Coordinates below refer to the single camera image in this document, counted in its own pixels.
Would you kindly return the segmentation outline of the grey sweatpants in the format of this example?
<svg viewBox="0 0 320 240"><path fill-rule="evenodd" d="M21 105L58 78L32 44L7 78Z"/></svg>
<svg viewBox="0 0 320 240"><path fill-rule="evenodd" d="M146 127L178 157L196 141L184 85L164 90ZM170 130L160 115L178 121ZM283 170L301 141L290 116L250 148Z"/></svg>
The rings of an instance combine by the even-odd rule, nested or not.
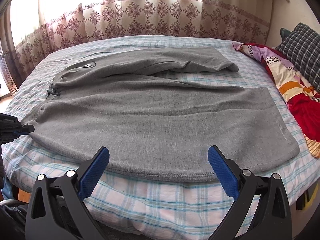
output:
<svg viewBox="0 0 320 240"><path fill-rule="evenodd" d="M31 137L85 161L102 146L107 169L151 180L215 181L208 149L240 167L275 168L299 152L268 89L164 78L163 72L237 73L213 47L126 51L68 66L23 122Z"/></svg>

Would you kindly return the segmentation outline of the plaid bed sheet mattress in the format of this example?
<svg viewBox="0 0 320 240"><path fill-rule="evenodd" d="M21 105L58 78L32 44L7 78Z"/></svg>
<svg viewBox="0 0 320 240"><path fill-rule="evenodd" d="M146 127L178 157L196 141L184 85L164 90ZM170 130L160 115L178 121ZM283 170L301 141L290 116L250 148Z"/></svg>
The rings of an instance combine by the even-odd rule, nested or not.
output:
<svg viewBox="0 0 320 240"><path fill-rule="evenodd" d="M6 113L23 119L46 97L54 76L75 63L137 49L214 47L238 65L237 73L167 74L168 78L214 86L268 88L281 116L299 144L299 154L276 168L291 205L319 179L319 160L309 152L304 136L261 64L236 51L231 41L214 38L128 36L69 47L49 54L19 88ZM77 163L54 154L23 136L3 147L5 172L12 184L30 192L36 177L63 175ZM153 239L207 239L220 224L233 200L219 183L174 184L105 172L85 204L92 216L112 228Z"/></svg>

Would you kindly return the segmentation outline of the patterned pink curtain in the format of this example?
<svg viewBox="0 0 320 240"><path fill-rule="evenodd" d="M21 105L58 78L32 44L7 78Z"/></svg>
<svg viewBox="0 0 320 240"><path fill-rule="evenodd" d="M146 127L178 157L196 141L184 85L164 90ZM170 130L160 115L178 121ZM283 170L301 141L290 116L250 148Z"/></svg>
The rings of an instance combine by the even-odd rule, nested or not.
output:
<svg viewBox="0 0 320 240"><path fill-rule="evenodd" d="M137 35L265 43L273 0L11 0L1 16L1 74L15 94L49 54Z"/></svg>

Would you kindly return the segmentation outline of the colourful floral quilt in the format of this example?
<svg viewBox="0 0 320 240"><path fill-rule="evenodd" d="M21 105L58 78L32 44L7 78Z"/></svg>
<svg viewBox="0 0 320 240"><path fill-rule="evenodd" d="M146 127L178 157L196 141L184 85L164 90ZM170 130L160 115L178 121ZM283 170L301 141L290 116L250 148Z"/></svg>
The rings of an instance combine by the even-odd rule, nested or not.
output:
<svg viewBox="0 0 320 240"><path fill-rule="evenodd" d="M260 62L299 124L311 155L319 158L319 93L281 52L257 43L233 47Z"/></svg>

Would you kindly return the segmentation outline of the dark checked pillow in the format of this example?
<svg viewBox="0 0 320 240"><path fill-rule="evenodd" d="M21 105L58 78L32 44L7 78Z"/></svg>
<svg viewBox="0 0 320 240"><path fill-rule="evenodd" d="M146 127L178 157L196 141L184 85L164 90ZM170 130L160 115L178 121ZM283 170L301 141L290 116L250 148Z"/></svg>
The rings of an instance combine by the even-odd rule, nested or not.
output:
<svg viewBox="0 0 320 240"><path fill-rule="evenodd" d="M276 50L281 52L319 92L320 36L304 23L296 25Z"/></svg>

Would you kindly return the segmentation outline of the dark green pillow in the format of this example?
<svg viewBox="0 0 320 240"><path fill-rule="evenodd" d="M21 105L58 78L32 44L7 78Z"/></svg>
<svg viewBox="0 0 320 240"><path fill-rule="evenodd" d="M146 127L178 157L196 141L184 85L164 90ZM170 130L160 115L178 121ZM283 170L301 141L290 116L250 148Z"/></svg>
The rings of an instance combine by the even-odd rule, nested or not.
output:
<svg viewBox="0 0 320 240"><path fill-rule="evenodd" d="M280 29L280 36L281 36L282 41L284 41L285 38L287 38L290 34L291 34L291 31L289 31L287 29L285 29L285 28Z"/></svg>

